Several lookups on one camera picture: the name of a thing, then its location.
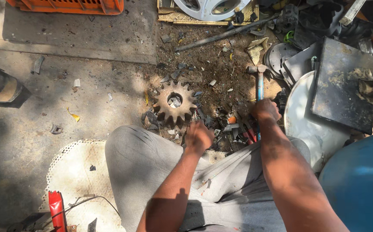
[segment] gray pants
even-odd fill
[[[299,139],[290,140],[309,162],[307,145]],[[127,232],[136,231],[148,200],[183,151],[183,147],[138,126],[121,126],[111,133],[106,141],[106,162],[122,226]],[[262,175],[259,142],[213,165],[200,159],[179,231],[206,224],[240,231],[286,230]]]

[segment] hand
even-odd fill
[[[192,121],[186,129],[186,149],[202,156],[204,151],[212,145],[214,138],[214,130],[208,130],[202,120]]]
[[[257,121],[272,119],[274,122],[280,120],[281,114],[278,112],[277,103],[270,99],[262,99],[257,102],[251,112]]]

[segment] yellow leaf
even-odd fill
[[[73,118],[75,118],[76,122],[80,120],[80,117],[78,115],[69,112],[69,107],[66,107],[66,109],[68,110],[68,113],[72,115]]]
[[[145,90],[145,101],[146,101],[146,104],[148,104],[149,97],[148,97],[148,91],[147,90]]]

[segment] person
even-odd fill
[[[214,140],[191,122],[183,147],[137,126],[117,128],[105,154],[128,232],[347,232],[309,164],[305,143],[279,128],[276,104],[252,111],[262,139],[211,165]]]

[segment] gear center hole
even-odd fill
[[[179,93],[171,92],[167,98],[167,102],[172,108],[178,108],[182,105],[182,96]]]

